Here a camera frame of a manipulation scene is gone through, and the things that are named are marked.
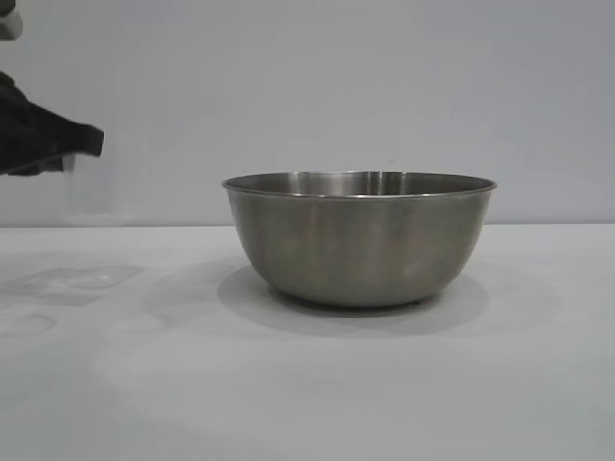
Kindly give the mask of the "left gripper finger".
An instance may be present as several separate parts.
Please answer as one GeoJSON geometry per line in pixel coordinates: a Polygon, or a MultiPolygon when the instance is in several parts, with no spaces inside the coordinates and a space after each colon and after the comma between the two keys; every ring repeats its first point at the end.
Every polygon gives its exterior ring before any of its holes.
{"type": "Polygon", "coordinates": [[[72,155],[98,158],[104,133],[30,102],[13,78],[1,75],[1,164],[62,166],[72,155]]]}
{"type": "Polygon", "coordinates": [[[63,171],[63,159],[51,158],[36,163],[2,170],[1,175],[12,177],[34,177],[43,173],[62,173],[63,171]]]}

